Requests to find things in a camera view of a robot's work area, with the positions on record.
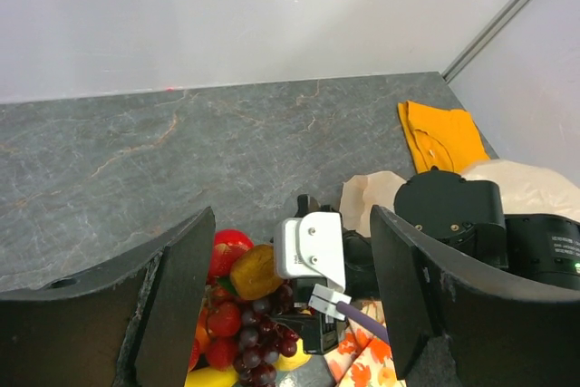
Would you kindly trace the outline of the fake strawberry bunch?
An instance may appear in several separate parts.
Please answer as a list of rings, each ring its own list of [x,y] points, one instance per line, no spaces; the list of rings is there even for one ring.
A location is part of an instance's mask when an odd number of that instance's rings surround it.
[[[194,337],[188,371],[192,372],[202,357],[209,367],[224,371],[233,364],[238,353],[236,335],[241,328],[241,310],[235,297],[218,283],[207,287],[203,306],[208,308],[207,328],[211,342],[200,354]]]

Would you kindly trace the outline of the fake dark grape bunch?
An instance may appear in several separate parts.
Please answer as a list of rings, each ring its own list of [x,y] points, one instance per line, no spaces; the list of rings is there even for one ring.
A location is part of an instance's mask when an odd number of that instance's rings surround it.
[[[243,305],[238,354],[233,362],[241,386],[276,386],[275,365],[283,357],[298,354],[298,334],[275,320],[293,310],[293,289],[288,282],[272,294]]]

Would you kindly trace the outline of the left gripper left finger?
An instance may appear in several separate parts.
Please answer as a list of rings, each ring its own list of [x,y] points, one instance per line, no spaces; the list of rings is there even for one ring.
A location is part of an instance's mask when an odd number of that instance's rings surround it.
[[[1,295],[4,386],[181,386],[216,221],[210,208],[38,289]]]

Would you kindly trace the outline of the fake orange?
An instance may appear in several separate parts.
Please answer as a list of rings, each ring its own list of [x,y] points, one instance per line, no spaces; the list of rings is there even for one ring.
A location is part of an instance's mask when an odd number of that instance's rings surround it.
[[[198,315],[195,339],[198,341],[199,353],[203,354],[208,348],[211,339],[207,328],[208,308],[203,306]]]

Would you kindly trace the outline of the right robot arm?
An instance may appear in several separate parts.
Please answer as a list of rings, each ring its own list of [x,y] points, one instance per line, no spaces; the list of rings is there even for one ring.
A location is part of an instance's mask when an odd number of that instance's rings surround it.
[[[352,318],[340,311],[349,299],[382,302],[381,337],[397,363],[444,334],[457,355],[486,341],[509,355],[533,338],[571,349],[579,335],[576,221],[506,214],[497,183],[431,169],[402,184],[393,210],[374,206],[370,224],[369,236],[349,230],[337,210],[303,194],[278,227],[275,267],[292,290],[273,318],[308,353],[337,345],[338,323]]]

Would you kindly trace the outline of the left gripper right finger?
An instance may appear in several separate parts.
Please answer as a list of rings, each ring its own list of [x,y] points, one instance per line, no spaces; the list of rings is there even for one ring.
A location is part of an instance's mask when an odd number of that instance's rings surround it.
[[[396,374],[410,386],[576,386],[579,225],[507,219],[510,266],[371,212],[377,284]]]

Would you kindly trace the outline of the fake yellow lemon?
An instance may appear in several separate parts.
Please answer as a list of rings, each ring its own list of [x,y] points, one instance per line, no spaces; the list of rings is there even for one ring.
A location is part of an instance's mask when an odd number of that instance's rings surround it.
[[[311,354],[305,353],[303,340],[299,339],[296,343],[297,351],[292,357],[280,356],[274,366],[278,372],[291,372],[308,363],[312,358]]]

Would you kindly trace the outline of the fake red apple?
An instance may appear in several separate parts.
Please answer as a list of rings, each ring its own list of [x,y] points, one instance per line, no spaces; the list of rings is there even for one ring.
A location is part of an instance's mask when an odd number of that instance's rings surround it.
[[[213,285],[230,274],[234,263],[255,246],[248,235],[237,229],[224,229],[215,234],[206,284]]]

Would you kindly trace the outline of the banana print plastic bag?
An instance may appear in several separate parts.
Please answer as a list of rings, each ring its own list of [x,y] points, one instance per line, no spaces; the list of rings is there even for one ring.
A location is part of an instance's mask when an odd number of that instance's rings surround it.
[[[355,175],[343,184],[343,225],[368,237],[373,206],[387,208],[413,225],[501,208],[507,214],[551,214],[579,220],[579,186],[554,170],[509,160],[486,160],[460,174],[431,171],[404,179],[392,171]]]

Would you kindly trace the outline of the fake banana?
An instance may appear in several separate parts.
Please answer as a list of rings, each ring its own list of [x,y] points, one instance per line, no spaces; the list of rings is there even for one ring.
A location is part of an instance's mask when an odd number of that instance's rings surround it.
[[[238,381],[238,374],[233,368],[220,371],[205,367],[189,372],[185,387],[232,387]]]

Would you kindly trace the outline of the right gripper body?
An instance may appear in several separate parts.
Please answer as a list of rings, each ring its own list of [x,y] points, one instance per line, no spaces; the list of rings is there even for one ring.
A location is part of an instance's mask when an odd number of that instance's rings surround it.
[[[309,195],[298,196],[297,211],[292,218],[303,218],[313,212],[337,211],[319,204]],[[338,323],[344,319],[335,304],[340,300],[349,301],[344,295],[345,290],[341,293],[327,287],[327,280],[322,277],[284,280],[293,289],[294,310],[276,316],[275,320],[298,334],[303,340],[305,353],[322,355],[335,349],[339,343]]]

